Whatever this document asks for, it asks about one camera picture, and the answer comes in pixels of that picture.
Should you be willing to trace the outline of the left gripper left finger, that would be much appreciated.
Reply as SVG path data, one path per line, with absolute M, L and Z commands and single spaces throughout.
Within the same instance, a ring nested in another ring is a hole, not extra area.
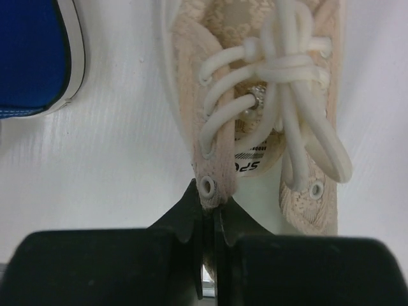
M 197 305 L 203 216 L 196 183 L 148 228 L 37 231 L 1 277 L 2 305 Z

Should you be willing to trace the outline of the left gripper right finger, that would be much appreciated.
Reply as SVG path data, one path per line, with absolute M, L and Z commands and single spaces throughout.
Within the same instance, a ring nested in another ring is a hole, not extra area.
M 218 305 L 406 305 L 397 261 L 369 238 L 274 235 L 235 201 L 214 210 Z

